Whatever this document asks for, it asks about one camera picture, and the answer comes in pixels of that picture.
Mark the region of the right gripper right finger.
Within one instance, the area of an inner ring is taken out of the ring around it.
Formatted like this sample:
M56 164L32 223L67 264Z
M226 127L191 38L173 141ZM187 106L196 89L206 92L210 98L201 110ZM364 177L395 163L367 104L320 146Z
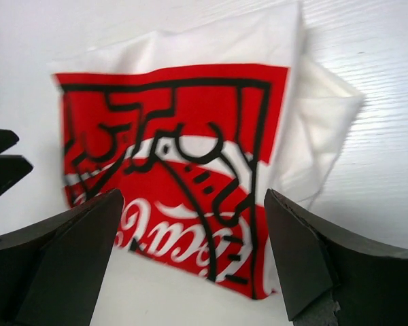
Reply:
M272 189L265 210L294 325L408 325L408 249L351 232Z

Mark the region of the white t-shirt red print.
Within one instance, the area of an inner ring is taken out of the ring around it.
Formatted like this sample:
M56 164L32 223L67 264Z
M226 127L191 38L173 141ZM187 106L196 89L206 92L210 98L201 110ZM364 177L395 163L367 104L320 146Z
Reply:
M117 188L118 248L253 300L277 292L265 194L308 207L364 100L304 36L291 1L53 62L68 203Z

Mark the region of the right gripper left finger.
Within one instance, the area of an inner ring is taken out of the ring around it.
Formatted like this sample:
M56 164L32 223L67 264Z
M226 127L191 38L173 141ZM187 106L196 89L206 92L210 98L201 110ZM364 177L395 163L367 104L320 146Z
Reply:
M123 208L119 189L0 236L0 325L89 325Z

